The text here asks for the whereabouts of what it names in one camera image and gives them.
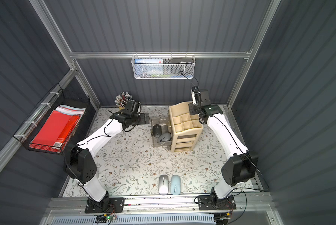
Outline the black computer mouse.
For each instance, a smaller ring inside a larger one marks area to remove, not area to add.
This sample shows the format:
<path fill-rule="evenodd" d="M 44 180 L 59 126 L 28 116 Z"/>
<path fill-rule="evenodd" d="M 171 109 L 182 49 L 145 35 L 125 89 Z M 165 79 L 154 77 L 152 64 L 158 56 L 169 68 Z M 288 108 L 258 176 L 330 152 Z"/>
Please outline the black computer mouse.
<path fill-rule="evenodd" d="M 155 138 L 158 138 L 162 134 L 162 129 L 160 124 L 155 124 L 152 127 L 152 134 Z"/>

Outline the drawer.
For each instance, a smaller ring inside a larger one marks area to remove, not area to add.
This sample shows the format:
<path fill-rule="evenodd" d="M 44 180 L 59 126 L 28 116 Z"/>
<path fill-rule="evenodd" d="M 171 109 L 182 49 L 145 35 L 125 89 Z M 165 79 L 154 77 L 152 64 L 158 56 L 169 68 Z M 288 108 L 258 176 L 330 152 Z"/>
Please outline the drawer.
<path fill-rule="evenodd" d="M 172 131 L 168 116 L 151 118 L 151 135 L 155 148 L 172 145 Z"/>

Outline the beige drawer organizer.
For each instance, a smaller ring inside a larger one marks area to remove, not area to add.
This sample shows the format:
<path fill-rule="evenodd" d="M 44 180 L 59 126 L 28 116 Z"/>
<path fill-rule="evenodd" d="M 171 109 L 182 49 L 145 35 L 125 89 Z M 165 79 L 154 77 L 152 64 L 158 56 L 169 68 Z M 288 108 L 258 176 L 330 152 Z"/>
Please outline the beige drawer organizer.
<path fill-rule="evenodd" d="M 169 107 L 171 152 L 192 151 L 203 131 L 199 116 L 190 114 L 189 104 L 182 102 Z"/>

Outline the light blue computer mouse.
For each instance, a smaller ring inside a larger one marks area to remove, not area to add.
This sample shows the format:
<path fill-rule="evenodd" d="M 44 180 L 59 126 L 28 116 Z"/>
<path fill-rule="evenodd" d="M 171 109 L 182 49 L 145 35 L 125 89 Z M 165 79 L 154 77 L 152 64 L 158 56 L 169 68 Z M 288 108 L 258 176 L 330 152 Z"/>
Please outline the light blue computer mouse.
<path fill-rule="evenodd" d="M 181 193 L 181 178 L 178 175 L 173 175 L 171 178 L 171 194 L 180 195 Z"/>

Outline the dark grey computer mouse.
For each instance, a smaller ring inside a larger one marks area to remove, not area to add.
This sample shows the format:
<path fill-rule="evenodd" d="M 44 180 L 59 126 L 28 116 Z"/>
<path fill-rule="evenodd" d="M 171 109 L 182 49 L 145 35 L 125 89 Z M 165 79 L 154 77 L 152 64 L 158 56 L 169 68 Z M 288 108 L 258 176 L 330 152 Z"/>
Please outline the dark grey computer mouse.
<path fill-rule="evenodd" d="M 171 134 L 169 132 L 166 132 L 162 135 L 160 135 L 158 138 L 157 138 L 157 142 L 159 143 L 162 143 L 162 142 L 168 142 L 171 140 Z"/>

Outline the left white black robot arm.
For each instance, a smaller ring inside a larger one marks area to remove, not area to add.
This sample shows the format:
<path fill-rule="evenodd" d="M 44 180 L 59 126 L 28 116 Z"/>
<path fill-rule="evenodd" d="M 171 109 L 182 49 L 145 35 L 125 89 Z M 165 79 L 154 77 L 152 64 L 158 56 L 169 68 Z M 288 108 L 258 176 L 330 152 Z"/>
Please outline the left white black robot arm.
<path fill-rule="evenodd" d="M 89 200 L 102 203 L 109 199 L 109 193 L 99 182 L 94 161 L 99 150 L 114 136 L 129 131 L 128 128 L 148 123 L 148 113 L 138 113 L 125 108 L 112 114 L 96 132 L 64 153 L 65 172 L 83 188 Z"/>

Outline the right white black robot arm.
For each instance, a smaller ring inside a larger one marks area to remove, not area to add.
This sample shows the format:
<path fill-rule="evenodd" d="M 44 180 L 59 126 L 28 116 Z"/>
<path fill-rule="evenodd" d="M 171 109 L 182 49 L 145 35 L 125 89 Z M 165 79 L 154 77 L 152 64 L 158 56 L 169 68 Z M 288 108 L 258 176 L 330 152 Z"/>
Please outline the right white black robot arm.
<path fill-rule="evenodd" d="M 199 122 L 210 127 L 226 153 L 227 162 L 221 168 L 222 179 L 213 188 L 215 198 L 224 199 L 237 189 L 238 184 L 255 176 L 258 155 L 239 140 L 218 105 L 198 107 L 197 103 L 189 103 L 189 112 L 198 115 Z"/>

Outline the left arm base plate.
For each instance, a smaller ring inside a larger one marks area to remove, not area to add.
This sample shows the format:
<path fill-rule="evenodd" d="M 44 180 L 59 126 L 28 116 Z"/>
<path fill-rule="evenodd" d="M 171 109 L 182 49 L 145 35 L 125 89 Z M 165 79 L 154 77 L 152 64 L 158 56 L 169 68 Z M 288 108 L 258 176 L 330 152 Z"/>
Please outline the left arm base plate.
<path fill-rule="evenodd" d="M 123 212 L 125 204 L 125 199 L 122 197 L 105 197 L 103 200 L 100 202 L 96 202 L 92 198 L 88 197 L 87 203 L 86 203 L 86 208 L 85 208 L 85 213 L 90 214 L 90 213 L 121 213 Z"/>

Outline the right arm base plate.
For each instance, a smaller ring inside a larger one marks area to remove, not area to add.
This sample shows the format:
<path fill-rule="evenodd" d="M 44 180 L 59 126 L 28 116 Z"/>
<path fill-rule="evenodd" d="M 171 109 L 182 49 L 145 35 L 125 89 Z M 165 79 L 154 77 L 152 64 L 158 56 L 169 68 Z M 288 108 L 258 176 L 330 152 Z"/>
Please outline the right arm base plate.
<path fill-rule="evenodd" d="M 200 195 L 195 197 L 194 203 L 198 205 L 201 211 L 209 211 L 209 210 L 233 211 L 236 209 L 236 204 L 233 195 L 230 195 L 223 199 L 218 199 L 213 195 Z"/>

